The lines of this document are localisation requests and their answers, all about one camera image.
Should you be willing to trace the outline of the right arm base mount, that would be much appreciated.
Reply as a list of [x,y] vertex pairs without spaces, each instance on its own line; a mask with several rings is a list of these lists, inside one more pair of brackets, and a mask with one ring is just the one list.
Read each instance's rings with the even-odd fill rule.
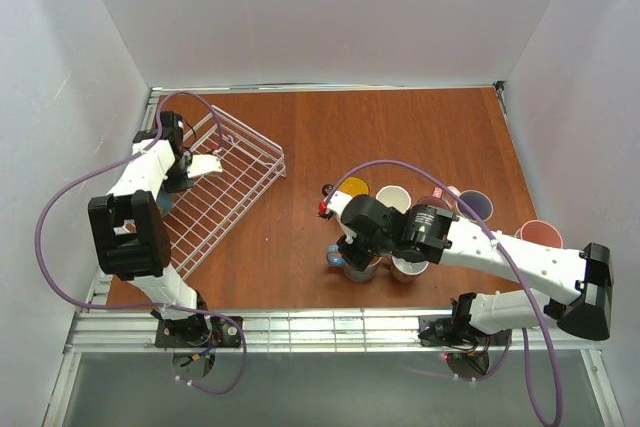
[[425,347],[447,347],[469,350],[486,345],[505,346],[509,339],[508,330],[487,334],[470,324],[471,304],[476,293],[462,294],[451,302],[452,311],[448,316],[436,318],[433,315],[418,317],[418,339]]

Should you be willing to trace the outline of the blue patterned mug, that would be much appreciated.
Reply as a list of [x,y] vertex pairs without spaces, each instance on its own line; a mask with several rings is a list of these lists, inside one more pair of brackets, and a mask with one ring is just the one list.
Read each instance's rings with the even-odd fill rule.
[[348,264],[338,251],[336,244],[330,245],[326,251],[326,260],[330,266],[337,267],[342,270],[344,275],[356,283],[370,282],[376,274],[381,257],[374,257],[369,265],[362,271]]

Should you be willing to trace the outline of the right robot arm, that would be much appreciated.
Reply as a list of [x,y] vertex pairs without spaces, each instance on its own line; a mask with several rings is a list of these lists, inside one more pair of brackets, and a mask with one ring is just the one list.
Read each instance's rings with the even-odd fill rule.
[[461,266],[520,283],[518,291],[461,295],[450,320],[429,326],[433,339],[488,336],[540,322],[591,341],[611,335],[613,275],[604,245],[547,247],[482,229],[451,210],[415,205],[401,212],[366,194],[338,192],[324,211],[343,230],[340,255],[358,271],[389,255],[410,266]]

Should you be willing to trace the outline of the yellow mug black handle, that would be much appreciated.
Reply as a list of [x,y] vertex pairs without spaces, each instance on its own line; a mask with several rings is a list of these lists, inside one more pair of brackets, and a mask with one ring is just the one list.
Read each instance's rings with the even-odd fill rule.
[[[324,197],[328,196],[329,193],[334,189],[333,184],[324,184],[322,186],[321,192]],[[351,197],[355,197],[357,195],[369,195],[370,188],[369,185],[363,179],[355,176],[347,177],[338,187],[338,192],[345,193]]]

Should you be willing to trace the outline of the iridescent cream mug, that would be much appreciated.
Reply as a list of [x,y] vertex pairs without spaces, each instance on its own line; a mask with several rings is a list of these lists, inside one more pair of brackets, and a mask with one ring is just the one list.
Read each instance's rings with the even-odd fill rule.
[[448,189],[454,194],[451,202],[454,210],[463,218],[475,222],[477,219],[487,221],[494,213],[494,206],[489,197],[478,190],[460,191],[455,186]]

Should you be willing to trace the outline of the pink dotted square mug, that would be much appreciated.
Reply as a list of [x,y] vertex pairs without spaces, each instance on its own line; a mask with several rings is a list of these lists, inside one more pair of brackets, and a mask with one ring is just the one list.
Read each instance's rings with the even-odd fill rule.
[[398,282],[413,282],[421,276],[428,267],[428,261],[409,262],[402,258],[391,257],[391,274]]

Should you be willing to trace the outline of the pink ghost pattern mug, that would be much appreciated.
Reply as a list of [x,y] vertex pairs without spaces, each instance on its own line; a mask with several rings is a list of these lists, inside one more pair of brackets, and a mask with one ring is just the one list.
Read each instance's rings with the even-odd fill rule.
[[449,214],[452,212],[451,206],[441,198],[428,196],[417,201],[418,206],[425,206],[433,209],[438,214]]

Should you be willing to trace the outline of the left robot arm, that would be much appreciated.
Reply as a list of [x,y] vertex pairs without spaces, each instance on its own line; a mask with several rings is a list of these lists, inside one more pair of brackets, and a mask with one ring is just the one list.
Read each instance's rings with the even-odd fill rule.
[[185,191],[195,180],[223,172],[215,154],[192,154],[183,143],[183,118],[162,112],[159,127],[140,131],[130,161],[109,192],[89,201],[88,214],[101,270],[142,291],[154,316],[172,334],[207,329],[204,304],[171,265],[171,242],[157,199]]

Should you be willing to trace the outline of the pink faceted mug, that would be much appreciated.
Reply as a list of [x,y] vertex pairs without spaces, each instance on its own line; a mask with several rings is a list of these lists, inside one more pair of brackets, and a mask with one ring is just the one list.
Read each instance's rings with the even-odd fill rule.
[[382,187],[375,198],[384,206],[393,207],[402,213],[407,212],[412,205],[412,199],[408,191],[397,185]]

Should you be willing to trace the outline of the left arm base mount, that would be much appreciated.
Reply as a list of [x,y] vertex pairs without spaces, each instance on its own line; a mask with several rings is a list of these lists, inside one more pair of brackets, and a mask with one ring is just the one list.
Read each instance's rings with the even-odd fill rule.
[[219,317],[194,314],[180,320],[159,320],[154,346],[157,348],[191,348],[208,347],[236,348],[241,346],[239,329],[241,317],[229,320]]

